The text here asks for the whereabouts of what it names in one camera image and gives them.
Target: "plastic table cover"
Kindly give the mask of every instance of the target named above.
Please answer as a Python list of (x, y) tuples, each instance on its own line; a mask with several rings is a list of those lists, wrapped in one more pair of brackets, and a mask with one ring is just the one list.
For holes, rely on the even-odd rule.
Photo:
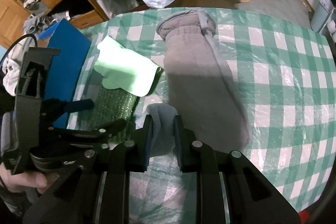
[[(163, 67), (165, 43), (159, 21), (186, 8), (118, 15), (83, 30), (92, 40), (74, 100), (95, 100), (100, 82), (93, 65), (96, 45), (109, 35)], [(227, 59), (253, 132), (244, 154), (297, 210), (319, 199), (335, 160), (336, 69), (325, 37), (278, 18), (229, 9), (206, 9), (218, 24), (215, 38)], [(148, 104), (167, 102), (163, 73)], [(69, 128), (87, 127), (72, 114)], [(195, 174), (182, 174), (175, 155), (154, 157), (144, 174), (132, 173), (130, 217), (142, 223), (194, 223)]]

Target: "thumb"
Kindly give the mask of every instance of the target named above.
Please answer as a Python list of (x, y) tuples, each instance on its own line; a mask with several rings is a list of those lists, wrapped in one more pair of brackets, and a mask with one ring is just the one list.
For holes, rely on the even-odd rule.
[(47, 178), (40, 172), (27, 171), (22, 174), (10, 176), (8, 183), (12, 186), (40, 188), (47, 186)]

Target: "trash can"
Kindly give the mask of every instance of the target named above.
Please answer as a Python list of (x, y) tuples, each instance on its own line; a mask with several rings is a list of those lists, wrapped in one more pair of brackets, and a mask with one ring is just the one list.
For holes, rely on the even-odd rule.
[(319, 0), (319, 6), (310, 22), (314, 32), (320, 33), (323, 30), (334, 9), (330, 0)]

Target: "light green cloth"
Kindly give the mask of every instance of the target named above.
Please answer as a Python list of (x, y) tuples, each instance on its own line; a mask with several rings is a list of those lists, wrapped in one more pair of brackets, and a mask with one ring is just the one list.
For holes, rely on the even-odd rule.
[(94, 69), (104, 77), (104, 88), (122, 88), (139, 97), (149, 92), (155, 74), (161, 70), (158, 65), (111, 37), (105, 37), (97, 48), (100, 52)]

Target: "finger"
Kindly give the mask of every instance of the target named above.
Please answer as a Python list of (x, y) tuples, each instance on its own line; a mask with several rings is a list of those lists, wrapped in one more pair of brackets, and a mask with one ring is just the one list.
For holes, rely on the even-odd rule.
[(59, 175), (57, 173), (48, 173), (48, 174), (45, 174), (45, 176), (47, 178), (47, 186), (37, 188), (37, 191), (40, 194), (43, 194), (46, 190), (48, 190), (48, 188), (59, 178)]
[(24, 172), (8, 177), (8, 183), (13, 186), (42, 188), (47, 186), (47, 178), (40, 172)]

